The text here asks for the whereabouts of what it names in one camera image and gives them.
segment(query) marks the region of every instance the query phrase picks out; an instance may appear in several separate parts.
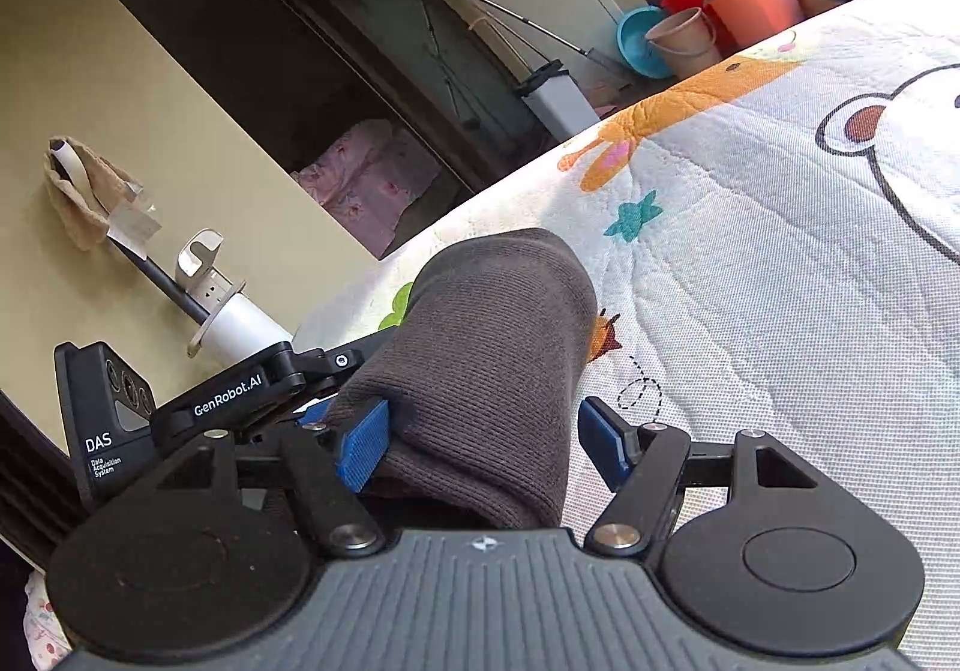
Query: gray ribbed panel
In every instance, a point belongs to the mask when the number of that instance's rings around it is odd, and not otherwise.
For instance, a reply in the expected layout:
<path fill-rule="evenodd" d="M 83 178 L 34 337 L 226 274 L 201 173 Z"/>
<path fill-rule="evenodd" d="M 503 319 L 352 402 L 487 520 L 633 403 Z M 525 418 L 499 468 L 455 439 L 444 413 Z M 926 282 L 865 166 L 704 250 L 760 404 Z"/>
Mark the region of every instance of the gray ribbed panel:
<path fill-rule="evenodd" d="M 493 540 L 486 543 L 484 539 Z M 810 663 L 907 671 L 890 650 Z M 67 671 L 123 663 L 71 655 Z M 643 569 L 577 549 L 564 531 L 408 531 L 390 552 L 337 562 L 304 606 L 252 644 L 179 671 L 796 671 L 714 644 L 676 617 Z M 152 666 L 161 671 L 167 666 Z"/>

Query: metal screw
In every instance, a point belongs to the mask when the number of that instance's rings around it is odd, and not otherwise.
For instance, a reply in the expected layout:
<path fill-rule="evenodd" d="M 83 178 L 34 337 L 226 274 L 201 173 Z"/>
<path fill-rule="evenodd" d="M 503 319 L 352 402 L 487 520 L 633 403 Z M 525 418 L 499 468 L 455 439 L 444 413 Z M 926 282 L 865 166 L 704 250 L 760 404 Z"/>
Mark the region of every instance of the metal screw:
<path fill-rule="evenodd" d="M 611 549 L 629 549 L 640 543 L 640 531 L 631 525 L 601 525 L 593 531 L 593 540 Z"/>
<path fill-rule="evenodd" d="M 366 549 L 376 542 L 376 533 L 363 525 L 341 525 L 330 534 L 330 543 L 343 549 Z"/>

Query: beige pouch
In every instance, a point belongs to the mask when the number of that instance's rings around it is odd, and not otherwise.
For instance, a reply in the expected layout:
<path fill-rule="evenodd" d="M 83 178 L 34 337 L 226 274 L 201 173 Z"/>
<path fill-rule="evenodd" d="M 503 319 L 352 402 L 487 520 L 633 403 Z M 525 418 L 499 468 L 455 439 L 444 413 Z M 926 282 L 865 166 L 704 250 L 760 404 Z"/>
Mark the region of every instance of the beige pouch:
<path fill-rule="evenodd" d="M 61 142 L 73 148 L 59 151 Z M 54 158 L 69 178 L 59 175 Z M 133 203 L 142 187 L 136 179 L 98 156 L 90 148 L 64 135 L 51 137 L 43 153 L 44 185 L 54 209 L 64 222 L 67 235 L 77 247 L 90 251 L 109 231 L 109 214 L 121 199 Z"/>

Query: bed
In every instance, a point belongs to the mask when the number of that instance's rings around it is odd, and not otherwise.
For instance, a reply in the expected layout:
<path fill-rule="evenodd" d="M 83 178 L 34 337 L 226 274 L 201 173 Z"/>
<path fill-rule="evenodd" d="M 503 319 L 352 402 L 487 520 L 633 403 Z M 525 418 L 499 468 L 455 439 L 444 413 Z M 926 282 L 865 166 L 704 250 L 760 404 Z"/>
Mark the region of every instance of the bed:
<path fill-rule="evenodd" d="M 958 19 L 960 0 L 851 2 L 637 103 L 412 239 L 296 346 L 399 321 L 443 246 L 550 229 L 599 300 L 580 396 L 784 441 L 919 548 L 901 649 L 960 668 Z M 572 441 L 565 523 L 608 498 Z"/>

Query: gray towel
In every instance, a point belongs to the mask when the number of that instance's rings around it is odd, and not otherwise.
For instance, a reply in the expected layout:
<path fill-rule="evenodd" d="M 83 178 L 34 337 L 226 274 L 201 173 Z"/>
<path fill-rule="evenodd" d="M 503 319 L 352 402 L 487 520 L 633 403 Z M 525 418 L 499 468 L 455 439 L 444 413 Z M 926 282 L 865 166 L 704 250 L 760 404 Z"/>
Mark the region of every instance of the gray towel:
<path fill-rule="evenodd" d="M 399 479 L 497 527 L 555 527 L 595 316 L 589 276 L 552 233 L 448 246 L 416 276 L 397 335 L 347 382 L 328 420 L 385 397 L 395 431 L 374 488 Z"/>

